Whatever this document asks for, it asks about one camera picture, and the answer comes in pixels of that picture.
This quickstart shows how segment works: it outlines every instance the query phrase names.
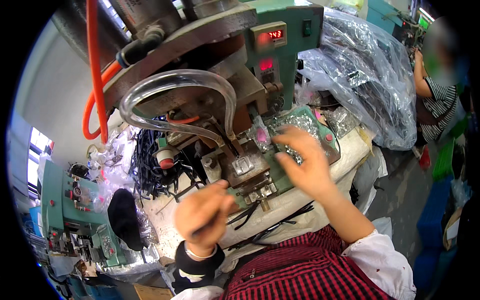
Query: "red led numbers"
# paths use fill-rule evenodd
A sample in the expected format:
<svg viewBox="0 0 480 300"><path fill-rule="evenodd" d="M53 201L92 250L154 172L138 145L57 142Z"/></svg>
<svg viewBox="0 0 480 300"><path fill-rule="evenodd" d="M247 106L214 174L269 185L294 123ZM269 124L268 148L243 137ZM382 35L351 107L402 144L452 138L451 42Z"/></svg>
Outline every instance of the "red led numbers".
<svg viewBox="0 0 480 300"><path fill-rule="evenodd" d="M273 58L266 58L266 59L260 60L260 62L258 63L258 66L260 67L261 71L270 69L271 67L273 67Z"/></svg>
<svg viewBox="0 0 480 300"><path fill-rule="evenodd" d="M283 30L276 30L268 33L272 39L283 37Z"/></svg>

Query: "green crate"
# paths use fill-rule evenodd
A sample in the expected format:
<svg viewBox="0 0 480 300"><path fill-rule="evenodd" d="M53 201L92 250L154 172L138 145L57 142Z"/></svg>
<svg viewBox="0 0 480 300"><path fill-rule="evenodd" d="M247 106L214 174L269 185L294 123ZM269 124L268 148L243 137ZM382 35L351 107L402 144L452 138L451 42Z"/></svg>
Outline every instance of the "green crate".
<svg viewBox="0 0 480 300"><path fill-rule="evenodd" d="M468 114L463 118L463 120L458 121L458 123L450 130L450 135L454 138L461 136L468 126Z"/></svg>
<svg viewBox="0 0 480 300"><path fill-rule="evenodd" d="M448 175L454 176L452 168L453 147L455 145L455 139L449 141L445 146L440 149L438 153L437 162L433 168L432 176L433 181L439 181Z"/></svg>

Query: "orange air hose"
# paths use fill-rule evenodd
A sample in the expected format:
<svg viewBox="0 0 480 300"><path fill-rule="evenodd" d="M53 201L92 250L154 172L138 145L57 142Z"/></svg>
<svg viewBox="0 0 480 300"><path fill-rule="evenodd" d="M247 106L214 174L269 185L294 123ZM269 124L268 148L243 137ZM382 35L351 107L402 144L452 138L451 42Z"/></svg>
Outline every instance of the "orange air hose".
<svg viewBox="0 0 480 300"><path fill-rule="evenodd" d="M119 63L116 60L111 65L109 65L108 68L105 70L105 72L103 72L102 74L102 86L107 84L107 82L109 82L109 80L121 69L122 67L119 65ZM90 130L88 128L88 124L90 122L90 115L92 114L92 109L94 104L95 104L95 95L94 95L94 92L92 91L88 96L88 100L84 109L84 117L82 120L82 131L87 140L96 139L96 137L98 137L101 132L101 128L98 128L94 133L90 133Z"/></svg>
<svg viewBox="0 0 480 300"><path fill-rule="evenodd" d="M105 101L103 98L104 84L102 83L102 75L100 71L100 55L98 51L98 36L97 36L98 24L97 24L96 0L87 0L86 11L87 11L88 57L90 60L90 70L92 72L93 92L90 94L90 97L85 106L82 129L84 132L84 136L87 139L94 139L98 136L98 130L95 133L90 134L90 131L88 129L88 121L90 120L90 113L92 112L92 108L93 108L93 101L90 101L90 99L92 98L92 95L93 95L93 98L96 103L98 119L100 121L99 130L101 133L102 143L106 144L108 140L108 126L107 126L107 114L105 112ZM112 71L113 71L113 68L115 68L115 62L112 65L110 65L110 67L112 67Z"/></svg>
<svg viewBox="0 0 480 300"><path fill-rule="evenodd" d="M170 116L168 114L166 114L166 117L167 117L167 122L177 123L177 124L188 124L188 123L192 123L192 122L200 119L199 116L195 116L195 117L188 118L188 119L183 119L183 120L172 120L172 119L170 119Z"/></svg>

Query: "green switch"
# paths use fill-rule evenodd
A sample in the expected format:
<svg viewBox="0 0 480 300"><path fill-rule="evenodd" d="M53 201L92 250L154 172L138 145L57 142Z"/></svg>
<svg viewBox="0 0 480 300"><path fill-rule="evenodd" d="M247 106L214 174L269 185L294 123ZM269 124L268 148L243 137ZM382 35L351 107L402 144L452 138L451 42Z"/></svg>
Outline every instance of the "green switch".
<svg viewBox="0 0 480 300"><path fill-rule="evenodd" d="M158 144L158 148L166 147L168 145L166 137L161 137L156 142Z"/></svg>
<svg viewBox="0 0 480 300"><path fill-rule="evenodd" d="M312 35L312 21L303 20L302 23L302 36L307 37Z"/></svg>

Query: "silver bracelet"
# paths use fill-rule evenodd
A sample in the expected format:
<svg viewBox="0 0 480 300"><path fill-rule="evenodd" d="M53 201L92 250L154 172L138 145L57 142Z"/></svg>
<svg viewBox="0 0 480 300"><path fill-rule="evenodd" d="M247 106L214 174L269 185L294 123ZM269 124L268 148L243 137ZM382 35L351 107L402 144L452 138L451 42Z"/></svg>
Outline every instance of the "silver bracelet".
<svg viewBox="0 0 480 300"><path fill-rule="evenodd" d="M216 253L216 250L217 250L217 248L218 248L217 244L215 244L215 250L213 250L213 253L212 253L212 254L210 254L209 256L201 257L201 256L198 256L198 255L196 255L195 253L193 253L190 249L187 249L187 243L186 243L186 242L183 243L183 246L185 247L185 252L187 252L189 255L194 256L194 257L196 257L196 258L202 258L202 259L204 259L204 258L210 258L210 257L214 256L215 253Z"/></svg>

